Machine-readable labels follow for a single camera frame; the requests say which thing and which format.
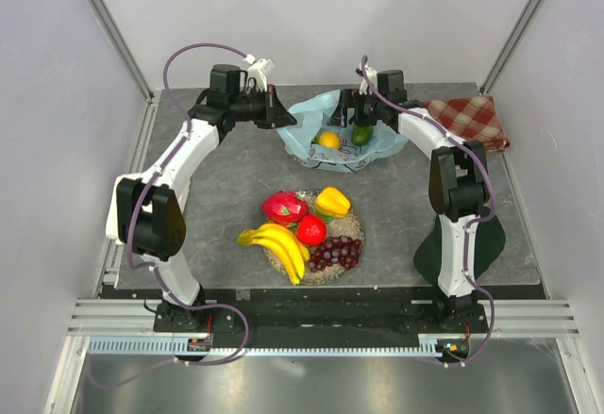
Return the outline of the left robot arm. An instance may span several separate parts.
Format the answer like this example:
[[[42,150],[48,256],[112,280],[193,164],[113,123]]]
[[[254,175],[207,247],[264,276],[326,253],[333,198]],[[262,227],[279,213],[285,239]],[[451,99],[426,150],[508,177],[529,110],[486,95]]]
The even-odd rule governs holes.
[[[267,80],[274,62],[260,58],[248,64],[245,70],[213,66],[209,86],[186,110],[181,129],[159,159],[145,171],[115,181],[106,234],[124,245],[131,270],[146,269],[156,277],[161,289],[157,332],[196,332],[208,318],[204,290],[182,251],[187,232],[183,210],[193,174],[238,123],[260,129],[296,123]]]

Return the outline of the dark purple fake grapes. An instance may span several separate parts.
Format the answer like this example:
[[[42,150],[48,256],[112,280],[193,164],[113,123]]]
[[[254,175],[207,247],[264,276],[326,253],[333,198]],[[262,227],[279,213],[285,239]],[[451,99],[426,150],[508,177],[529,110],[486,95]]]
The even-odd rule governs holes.
[[[312,272],[335,267],[348,271],[359,264],[362,246],[362,240],[349,236],[328,237],[310,252],[307,266]]]

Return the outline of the orange yellow fake mango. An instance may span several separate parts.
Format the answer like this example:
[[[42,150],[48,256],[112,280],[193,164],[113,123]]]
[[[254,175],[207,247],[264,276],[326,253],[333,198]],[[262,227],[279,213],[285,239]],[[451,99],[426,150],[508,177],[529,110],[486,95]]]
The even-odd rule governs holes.
[[[372,139],[373,132],[374,128],[372,126],[354,126],[351,142],[356,146],[364,146]]]

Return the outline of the yellow fake banana bunch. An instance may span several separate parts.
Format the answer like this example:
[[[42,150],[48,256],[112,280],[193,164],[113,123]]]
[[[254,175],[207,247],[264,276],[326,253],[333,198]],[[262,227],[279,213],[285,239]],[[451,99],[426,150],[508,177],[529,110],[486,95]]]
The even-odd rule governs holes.
[[[277,257],[294,286],[303,281],[310,251],[289,228],[274,223],[263,224],[256,229],[244,230],[237,242],[244,247],[258,245],[269,250]]]

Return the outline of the red fake tomato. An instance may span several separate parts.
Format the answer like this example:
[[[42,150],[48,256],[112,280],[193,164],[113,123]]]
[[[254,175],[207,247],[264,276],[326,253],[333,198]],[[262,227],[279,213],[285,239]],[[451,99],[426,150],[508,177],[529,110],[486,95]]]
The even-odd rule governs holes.
[[[317,247],[327,235],[327,225],[321,218],[309,214],[300,221],[295,235],[302,244]]]

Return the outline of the red fake dragon fruit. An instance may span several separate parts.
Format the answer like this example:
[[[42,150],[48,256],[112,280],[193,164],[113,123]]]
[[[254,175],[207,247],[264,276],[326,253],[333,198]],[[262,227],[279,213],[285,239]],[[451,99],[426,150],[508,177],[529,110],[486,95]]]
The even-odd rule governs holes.
[[[310,213],[308,203],[294,191],[278,191],[271,194],[262,204],[262,212],[275,224],[291,227]]]

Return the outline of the light blue plastic bag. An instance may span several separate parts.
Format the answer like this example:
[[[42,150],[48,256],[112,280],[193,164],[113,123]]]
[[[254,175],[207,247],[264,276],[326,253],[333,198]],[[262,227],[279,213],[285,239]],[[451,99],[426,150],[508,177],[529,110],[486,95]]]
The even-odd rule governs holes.
[[[404,148],[408,139],[383,123],[374,126],[372,137],[364,145],[353,143],[351,125],[330,125],[328,120],[336,111],[340,93],[339,90],[320,93],[289,107],[288,111],[296,118],[297,125],[280,128],[277,133],[294,162],[309,169],[350,174]],[[338,149],[318,143],[319,136],[325,131],[332,131],[340,138]]]

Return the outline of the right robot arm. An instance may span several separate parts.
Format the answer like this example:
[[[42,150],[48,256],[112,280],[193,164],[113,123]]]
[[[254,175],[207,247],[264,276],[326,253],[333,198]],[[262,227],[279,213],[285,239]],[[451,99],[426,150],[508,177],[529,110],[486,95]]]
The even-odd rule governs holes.
[[[386,124],[429,158],[428,199],[440,224],[440,295],[431,317],[439,330],[454,332],[484,312],[474,271],[476,238],[479,225],[495,216],[484,146],[445,128],[421,103],[409,102],[400,70],[378,72],[362,62],[357,74],[360,86],[343,90],[336,108],[344,123]]]

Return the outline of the yellow fake lemon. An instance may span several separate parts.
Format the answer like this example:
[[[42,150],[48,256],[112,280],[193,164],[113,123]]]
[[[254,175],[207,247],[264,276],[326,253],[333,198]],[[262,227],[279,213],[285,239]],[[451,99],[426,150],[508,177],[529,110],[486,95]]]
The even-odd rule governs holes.
[[[326,148],[339,150],[341,148],[342,141],[338,133],[331,130],[326,130],[317,138],[317,144]]]

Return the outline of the yellow fake bell pepper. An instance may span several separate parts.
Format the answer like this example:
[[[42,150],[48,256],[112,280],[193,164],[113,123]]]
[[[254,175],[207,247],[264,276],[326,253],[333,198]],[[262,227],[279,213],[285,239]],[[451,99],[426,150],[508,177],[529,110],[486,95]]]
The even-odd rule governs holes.
[[[324,216],[342,219],[348,214],[351,202],[338,189],[326,187],[316,196],[314,206]]]

